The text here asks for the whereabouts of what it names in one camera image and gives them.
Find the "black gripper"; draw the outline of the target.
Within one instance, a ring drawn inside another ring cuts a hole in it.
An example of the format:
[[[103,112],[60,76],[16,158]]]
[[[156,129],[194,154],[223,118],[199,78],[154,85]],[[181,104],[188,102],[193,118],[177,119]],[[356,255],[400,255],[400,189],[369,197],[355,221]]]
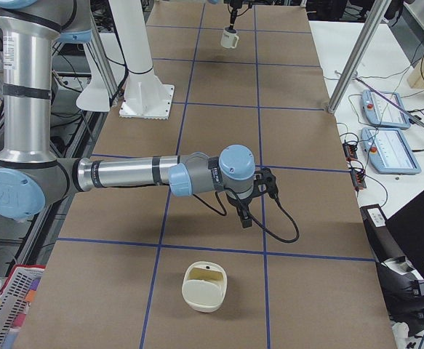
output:
[[[243,192],[238,192],[236,189],[226,186],[225,193],[228,203],[236,208],[242,228],[250,228],[252,226],[252,218],[249,205],[254,198],[260,196],[260,189],[257,182],[254,181],[250,187]]]
[[[234,29],[234,25],[236,22],[236,18],[238,16],[238,10],[243,7],[243,0],[229,0],[228,4],[231,7],[230,11],[230,24],[228,26],[228,29],[232,31]]]

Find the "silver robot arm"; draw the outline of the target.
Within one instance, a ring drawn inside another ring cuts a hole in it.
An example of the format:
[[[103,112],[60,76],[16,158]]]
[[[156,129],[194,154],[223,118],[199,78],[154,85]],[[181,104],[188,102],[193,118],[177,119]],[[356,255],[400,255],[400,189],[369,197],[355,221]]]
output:
[[[139,1],[112,1],[115,36],[124,76],[115,80],[88,1],[0,1],[3,33],[4,147],[0,151],[0,215],[23,220],[44,207],[93,188],[170,187],[176,196],[228,194],[244,227],[253,223],[249,203],[260,195],[261,176],[250,149],[230,145],[217,157],[203,153],[132,160],[64,159],[50,149],[52,45],[85,44],[94,52],[93,77],[77,105],[109,111],[124,96],[124,117],[166,119],[175,88],[154,73]]]

